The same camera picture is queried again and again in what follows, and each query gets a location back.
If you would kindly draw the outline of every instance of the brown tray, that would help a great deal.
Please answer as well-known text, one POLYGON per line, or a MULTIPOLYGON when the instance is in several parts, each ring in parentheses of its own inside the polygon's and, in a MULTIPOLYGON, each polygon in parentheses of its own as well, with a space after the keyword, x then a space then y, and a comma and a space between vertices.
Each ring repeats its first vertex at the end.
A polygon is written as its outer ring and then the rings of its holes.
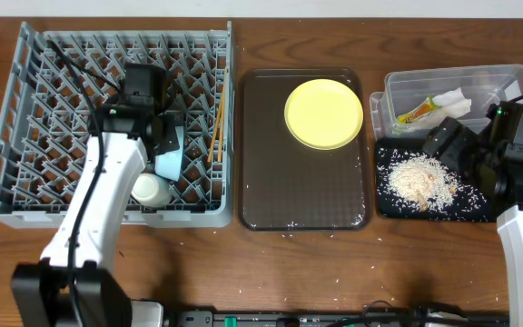
POLYGON ((301 144, 286 126, 288 96, 317 78, 347 85, 362 102, 359 79, 348 69, 261 69, 242 79, 238 215, 249 229, 359 230, 372 216, 365 124, 330 151, 301 144))

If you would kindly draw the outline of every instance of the chopsticks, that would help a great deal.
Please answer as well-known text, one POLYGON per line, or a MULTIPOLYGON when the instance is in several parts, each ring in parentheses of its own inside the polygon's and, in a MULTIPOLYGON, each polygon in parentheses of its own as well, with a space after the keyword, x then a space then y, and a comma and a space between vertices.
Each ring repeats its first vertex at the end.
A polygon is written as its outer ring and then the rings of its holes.
POLYGON ((211 144, 209 146, 209 155, 207 156, 207 162, 210 163, 213 159, 213 147, 215 146, 215 139, 217 138, 217 126, 220 125, 221 119, 221 131, 219 135, 219 147, 217 149, 217 161, 221 162, 222 152, 223 152, 223 117, 225 115, 225 81, 227 80, 227 68, 225 68, 225 74, 223 74, 223 89, 222 89, 222 98, 219 102, 219 109, 217 110, 217 116, 215 118, 215 126, 213 127, 213 138, 211 139, 211 144))

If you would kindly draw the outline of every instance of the white background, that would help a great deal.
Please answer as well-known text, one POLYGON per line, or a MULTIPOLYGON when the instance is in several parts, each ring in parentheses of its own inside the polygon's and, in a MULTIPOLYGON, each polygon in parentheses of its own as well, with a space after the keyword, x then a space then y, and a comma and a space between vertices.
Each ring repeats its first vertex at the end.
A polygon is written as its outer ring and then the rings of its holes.
POLYGON ((523 18, 523 0, 0 0, 0 16, 523 18))

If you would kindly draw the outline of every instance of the black tray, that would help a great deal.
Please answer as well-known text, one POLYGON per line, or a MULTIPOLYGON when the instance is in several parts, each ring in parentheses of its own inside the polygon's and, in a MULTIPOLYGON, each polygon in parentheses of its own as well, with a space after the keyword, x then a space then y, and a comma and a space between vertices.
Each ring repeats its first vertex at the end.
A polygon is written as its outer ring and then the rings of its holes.
POLYGON ((485 198, 478 189, 471 186, 466 188, 466 192, 456 192, 453 204, 445 208, 445 213, 431 211, 421 212, 409 207, 404 208, 393 205, 397 200, 399 200, 399 197, 382 191, 384 183, 386 183, 384 177, 388 172, 380 168, 389 167, 391 156, 395 150, 397 150, 399 154, 405 154, 405 152, 409 154, 424 154, 423 151, 421 151, 423 143, 424 140, 400 138, 382 138, 377 141, 375 148, 375 174, 377 209, 379 210, 379 213, 388 218, 425 219, 431 221, 495 222, 496 219, 493 217, 493 214, 489 209, 487 198, 485 198), (478 208, 469 205, 471 196, 473 195, 478 197, 478 200, 475 201, 478 208))
POLYGON ((365 123, 331 151, 301 144, 285 123, 290 93, 317 78, 341 82, 361 99, 348 69, 264 69, 242 79, 238 215, 254 231, 359 230, 372 216, 365 123))

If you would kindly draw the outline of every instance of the blue object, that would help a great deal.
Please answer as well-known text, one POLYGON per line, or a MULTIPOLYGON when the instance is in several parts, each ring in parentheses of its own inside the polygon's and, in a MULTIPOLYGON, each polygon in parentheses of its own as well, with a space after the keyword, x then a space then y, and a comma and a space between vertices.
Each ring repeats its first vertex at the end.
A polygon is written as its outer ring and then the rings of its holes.
POLYGON ((179 149, 166 154, 157 155, 154 160, 154 172, 161 177, 178 182, 181 177, 181 163, 183 162, 183 127, 175 127, 179 149))

